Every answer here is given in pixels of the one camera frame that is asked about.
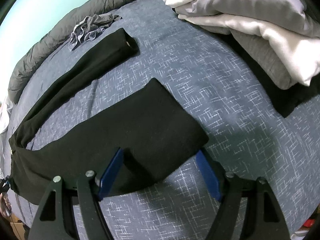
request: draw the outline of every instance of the crumpled gray cloth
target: crumpled gray cloth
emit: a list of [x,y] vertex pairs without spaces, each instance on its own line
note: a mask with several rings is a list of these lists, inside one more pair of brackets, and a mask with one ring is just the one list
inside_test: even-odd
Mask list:
[[113,15],[112,13],[86,16],[73,28],[73,32],[70,35],[70,51],[73,51],[81,43],[93,41],[100,33],[109,28],[112,23],[120,19],[122,17],[117,14]]

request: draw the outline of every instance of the black cloth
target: black cloth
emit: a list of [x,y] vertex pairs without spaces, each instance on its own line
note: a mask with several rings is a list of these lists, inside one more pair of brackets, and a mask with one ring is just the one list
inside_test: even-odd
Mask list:
[[258,81],[263,86],[275,110],[283,117],[287,117],[293,110],[320,93],[320,74],[311,79],[309,87],[295,84],[287,90],[278,88],[261,66],[241,47],[230,35],[215,34],[234,49],[239,56],[248,64]]
[[25,149],[52,112],[137,50],[134,39],[119,29],[91,48],[41,96],[9,139],[12,190],[39,204],[54,176],[62,176],[66,187],[74,188],[80,174],[105,169],[114,148],[121,147],[126,149],[124,165],[112,195],[125,194],[164,179],[208,141],[201,126],[151,79],[141,90],[42,149]]

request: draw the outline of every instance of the rolled black fabric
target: rolled black fabric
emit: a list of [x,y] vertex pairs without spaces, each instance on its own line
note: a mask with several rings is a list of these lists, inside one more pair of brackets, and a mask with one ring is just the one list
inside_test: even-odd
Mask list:
[[126,149],[125,165],[112,194],[125,194],[164,179],[208,141],[201,126],[156,79],[151,79],[141,90],[42,149],[25,149],[54,110],[136,51],[135,41],[119,29],[50,86],[9,140],[12,190],[38,204],[54,176],[62,176],[66,187],[73,188],[80,174],[105,169],[114,148],[121,147]]

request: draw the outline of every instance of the light blue wall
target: light blue wall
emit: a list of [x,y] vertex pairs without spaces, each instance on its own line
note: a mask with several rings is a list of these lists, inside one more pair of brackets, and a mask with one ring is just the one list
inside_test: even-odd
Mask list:
[[0,26],[0,102],[16,63],[70,10],[88,0],[17,0]]

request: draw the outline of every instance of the bed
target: bed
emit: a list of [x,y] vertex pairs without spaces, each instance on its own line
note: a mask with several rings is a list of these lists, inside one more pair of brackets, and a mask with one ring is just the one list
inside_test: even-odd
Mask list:
[[[68,40],[42,63],[12,110],[7,139],[46,89],[106,35],[123,27],[140,52],[95,80],[55,111],[28,144],[37,150],[78,123],[142,88],[156,77],[208,134],[205,148],[238,176],[265,176],[290,232],[320,202],[320,97],[287,118],[273,108],[247,63],[219,36],[181,21],[161,0],[136,0],[112,11],[123,17],[96,40],[70,52]],[[4,150],[4,174],[11,153]],[[37,206],[8,192],[13,212],[28,226]],[[100,203],[115,239],[204,239],[219,204],[206,189],[194,158],[163,182]],[[234,238],[244,219],[242,202]],[[74,206],[81,239],[87,239]]]

